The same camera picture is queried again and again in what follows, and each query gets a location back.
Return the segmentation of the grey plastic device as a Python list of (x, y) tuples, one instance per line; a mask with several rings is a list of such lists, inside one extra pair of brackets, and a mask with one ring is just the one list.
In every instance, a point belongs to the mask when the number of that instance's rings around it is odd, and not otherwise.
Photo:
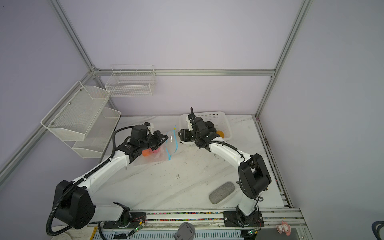
[(193, 240), (195, 237), (195, 227), (188, 222), (184, 222), (179, 226), (178, 231), (174, 234), (175, 240)]

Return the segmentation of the clear zip bag blue zipper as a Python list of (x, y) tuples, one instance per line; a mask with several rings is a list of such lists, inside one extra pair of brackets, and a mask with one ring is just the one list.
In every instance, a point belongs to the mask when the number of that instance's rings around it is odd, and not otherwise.
[(129, 166), (137, 167), (150, 164), (159, 164), (162, 162), (170, 161), (178, 151), (179, 141), (176, 133), (177, 126), (172, 130), (167, 131), (168, 139), (157, 150), (145, 150), (142, 154), (134, 160)]

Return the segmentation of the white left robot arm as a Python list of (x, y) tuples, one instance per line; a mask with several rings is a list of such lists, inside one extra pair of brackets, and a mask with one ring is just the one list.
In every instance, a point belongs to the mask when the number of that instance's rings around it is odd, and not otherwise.
[(107, 159), (73, 181), (63, 180), (56, 186), (53, 207), (46, 223), (48, 236), (54, 237), (72, 228), (78, 230), (89, 223), (113, 222), (120, 228), (130, 224), (129, 207), (118, 202), (96, 204), (92, 197), (107, 180), (128, 167), (143, 151), (156, 151), (169, 137), (153, 131), (150, 123), (127, 128), (131, 134), (119, 146), (116, 145), (116, 134), (124, 128), (113, 132), (112, 153)]

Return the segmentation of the white mesh two-tier shelf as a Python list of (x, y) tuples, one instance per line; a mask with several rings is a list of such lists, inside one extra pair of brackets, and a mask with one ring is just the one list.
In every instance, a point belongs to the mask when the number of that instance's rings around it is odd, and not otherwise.
[(77, 82), (41, 125), (83, 159), (105, 154), (121, 112), (109, 108), (110, 92)]

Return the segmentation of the white plastic perforated basket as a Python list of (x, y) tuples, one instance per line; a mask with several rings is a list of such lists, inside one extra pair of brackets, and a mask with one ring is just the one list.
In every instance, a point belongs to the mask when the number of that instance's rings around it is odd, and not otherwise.
[[(179, 118), (179, 125), (177, 127), (178, 137), (183, 144), (193, 145), (194, 142), (190, 138), (192, 135), (192, 128), (189, 127), (190, 114), (181, 115)], [(196, 118), (201, 118), (206, 123), (206, 128), (211, 132), (216, 131), (225, 141), (230, 140), (233, 136), (229, 120), (224, 112), (205, 112), (194, 113)]]

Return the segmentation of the grey oval stone pad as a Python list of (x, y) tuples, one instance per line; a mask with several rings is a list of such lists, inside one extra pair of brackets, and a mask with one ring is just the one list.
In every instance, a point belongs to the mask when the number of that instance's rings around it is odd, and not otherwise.
[(227, 198), (235, 191), (235, 185), (232, 182), (226, 182), (209, 195), (209, 200), (213, 205), (216, 205)]

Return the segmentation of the pink plush toy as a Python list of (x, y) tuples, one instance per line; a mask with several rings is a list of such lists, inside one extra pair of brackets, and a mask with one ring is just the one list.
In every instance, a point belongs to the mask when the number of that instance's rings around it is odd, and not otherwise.
[(291, 226), (285, 221), (281, 221), (281, 223), (279, 225), (276, 225), (276, 229), (277, 229), (279, 234), (284, 233), (287, 236), (290, 236), (291, 232), (292, 232)]

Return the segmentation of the pink toy fruit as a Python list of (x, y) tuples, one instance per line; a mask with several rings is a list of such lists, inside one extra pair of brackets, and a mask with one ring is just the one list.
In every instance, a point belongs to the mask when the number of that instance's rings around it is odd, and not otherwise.
[(156, 150), (152, 150), (152, 153), (153, 153), (153, 154), (158, 154), (160, 151), (161, 151), (161, 149), (158, 148), (158, 149), (156, 149)]

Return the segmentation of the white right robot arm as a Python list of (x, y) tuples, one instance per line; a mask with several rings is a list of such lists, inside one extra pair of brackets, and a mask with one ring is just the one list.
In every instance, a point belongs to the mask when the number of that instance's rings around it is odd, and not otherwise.
[(199, 149), (205, 149), (230, 163), (238, 171), (238, 181), (243, 193), (236, 207), (236, 222), (239, 227), (247, 227), (255, 219), (257, 204), (261, 194), (272, 183), (272, 178), (263, 157), (250, 155), (225, 142), (217, 133), (215, 125), (197, 117), (191, 108), (186, 117), (188, 127), (178, 133), (183, 142), (193, 142)]

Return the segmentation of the orange toy fruit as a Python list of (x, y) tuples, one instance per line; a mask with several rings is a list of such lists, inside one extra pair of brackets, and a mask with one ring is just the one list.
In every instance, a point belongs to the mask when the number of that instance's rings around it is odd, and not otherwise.
[(151, 149), (147, 149), (147, 150), (142, 151), (143, 157), (149, 157), (152, 154), (153, 154), (153, 151)]

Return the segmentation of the aluminium rail base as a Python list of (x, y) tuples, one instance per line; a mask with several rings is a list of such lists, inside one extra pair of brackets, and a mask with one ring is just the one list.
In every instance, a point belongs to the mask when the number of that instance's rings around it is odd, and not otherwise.
[(186, 210), (186, 211), (135, 211), (131, 210), (131, 222), (126, 227), (118, 227), (116, 223), (107, 223), (108, 230), (132, 230), (141, 220), (145, 230), (175, 230), (182, 223), (192, 224), (198, 230), (240, 229), (261, 227), (272, 229), (282, 222), (293, 229), (307, 228), (308, 225), (299, 209), (259, 209), (256, 208), (252, 222), (243, 226), (238, 223), (236, 210)]

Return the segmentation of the yellow-brown toy potato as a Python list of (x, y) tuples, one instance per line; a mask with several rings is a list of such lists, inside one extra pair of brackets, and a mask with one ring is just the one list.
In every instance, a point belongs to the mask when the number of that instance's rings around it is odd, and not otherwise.
[(225, 138), (225, 134), (222, 131), (217, 131), (216, 132), (221, 138)]

